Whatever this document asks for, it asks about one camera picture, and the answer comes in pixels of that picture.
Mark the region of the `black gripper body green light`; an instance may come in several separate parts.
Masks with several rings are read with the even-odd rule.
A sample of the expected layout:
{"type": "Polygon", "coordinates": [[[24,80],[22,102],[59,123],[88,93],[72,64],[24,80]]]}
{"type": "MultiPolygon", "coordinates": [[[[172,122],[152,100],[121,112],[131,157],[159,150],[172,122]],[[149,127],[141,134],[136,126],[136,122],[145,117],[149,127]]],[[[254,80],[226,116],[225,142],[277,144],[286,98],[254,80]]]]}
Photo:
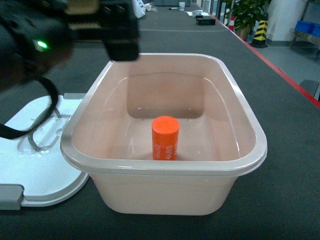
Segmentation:
{"type": "Polygon", "coordinates": [[[139,57],[131,0],[3,0],[0,84],[22,85],[66,62],[76,42],[102,42],[113,61],[139,57]]]}

